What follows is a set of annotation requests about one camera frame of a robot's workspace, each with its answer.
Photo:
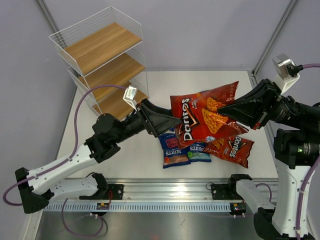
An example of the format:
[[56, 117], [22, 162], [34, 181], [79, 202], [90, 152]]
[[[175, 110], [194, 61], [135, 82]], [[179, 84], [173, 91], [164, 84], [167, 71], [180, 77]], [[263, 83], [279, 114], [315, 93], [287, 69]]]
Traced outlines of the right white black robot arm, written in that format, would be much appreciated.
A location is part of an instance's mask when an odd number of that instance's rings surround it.
[[311, 240], [306, 218], [310, 183], [320, 162], [320, 107], [285, 97], [275, 82], [264, 79], [218, 113], [254, 130], [270, 121], [288, 126], [278, 129], [273, 141], [278, 160], [276, 204], [266, 200], [247, 174], [232, 174], [222, 189], [247, 204], [260, 238]]

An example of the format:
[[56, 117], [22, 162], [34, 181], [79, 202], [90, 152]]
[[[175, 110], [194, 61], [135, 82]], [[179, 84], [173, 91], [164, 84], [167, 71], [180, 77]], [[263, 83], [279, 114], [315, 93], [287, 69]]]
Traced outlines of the red Doritos bag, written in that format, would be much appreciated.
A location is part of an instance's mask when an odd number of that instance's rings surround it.
[[235, 101], [238, 84], [236, 81], [198, 93], [170, 96], [172, 115], [181, 120], [174, 127], [181, 149], [194, 143], [210, 143], [249, 131], [234, 119], [218, 113], [219, 108]]
[[230, 136], [207, 143], [203, 151], [221, 160], [238, 164], [248, 169], [248, 157], [254, 143], [254, 141], [240, 136]]

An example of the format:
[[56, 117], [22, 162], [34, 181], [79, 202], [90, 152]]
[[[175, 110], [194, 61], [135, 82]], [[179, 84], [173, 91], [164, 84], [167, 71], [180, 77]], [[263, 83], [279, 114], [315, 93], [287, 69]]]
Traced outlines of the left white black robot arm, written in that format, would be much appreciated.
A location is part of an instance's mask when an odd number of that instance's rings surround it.
[[38, 212], [55, 200], [103, 199], [109, 186], [101, 173], [80, 180], [69, 179], [69, 176], [110, 159], [120, 151], [119, 143], [142, 131], [158, 137], [180, 123], [171, 110], [155, 106], [148, 99], [138, 103], [124, 120], [109, 113], [100, 115], [92, 126], [93, 136], [69, 156], [34, 170], [21, 167], [15, 171], [24, 213]]

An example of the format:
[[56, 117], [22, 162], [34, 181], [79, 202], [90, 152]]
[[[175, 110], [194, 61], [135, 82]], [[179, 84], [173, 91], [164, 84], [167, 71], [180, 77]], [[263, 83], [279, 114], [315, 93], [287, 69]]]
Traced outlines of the blue Burts chilli bag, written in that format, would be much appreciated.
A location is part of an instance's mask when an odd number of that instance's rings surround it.
[[179, 148], [179, 141], [174, 133], [163, 133], [158, 139], [163, 150], [164, 169], [191, 164], [187, 151]]
[[174, 127], [169, 128], [167, 133], [174, 134], [175, 133], [175, 128]]

